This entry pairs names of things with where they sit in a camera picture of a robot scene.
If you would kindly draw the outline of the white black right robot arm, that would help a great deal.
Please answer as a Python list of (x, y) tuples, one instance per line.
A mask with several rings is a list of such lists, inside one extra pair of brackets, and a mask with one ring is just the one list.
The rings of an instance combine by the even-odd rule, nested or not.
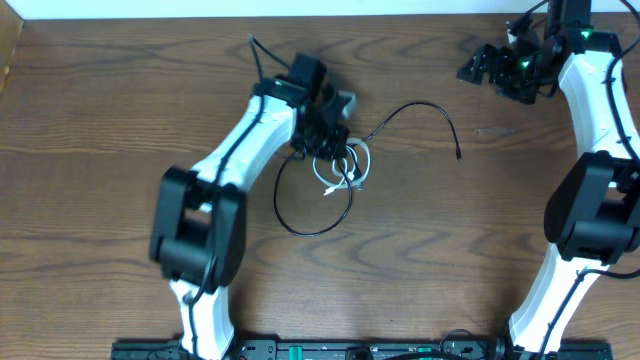
[(483, 45), (456, 74), (476, 85), (488, 79), (501, 95), (525, 104), (542, 86), (560, 90), (577, 144), (577, 161), (545, 208), (542, 266), (489, 359), (613, 356), (607, 343), (564, 341), (563, 333), (598, 278), (639, 275), (610, 269), (639, 247), (639, 134), (621, 78), (625, 53), (615, 34), (577, 27), (543, 42), (513, 35), (507, 47)]

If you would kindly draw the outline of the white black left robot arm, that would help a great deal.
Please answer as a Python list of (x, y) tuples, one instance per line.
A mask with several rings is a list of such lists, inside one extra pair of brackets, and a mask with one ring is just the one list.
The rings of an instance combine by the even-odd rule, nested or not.
[(222, 359), (235, 329), (229, 285), (246, 245), (247, 195), (270, 158), (304, 120), (323, 124), (309, 89), (285, 80), (258, 83), (226, 138), (190, 169), (160, 181), (149, 256), (176, 296), (183, 359)]

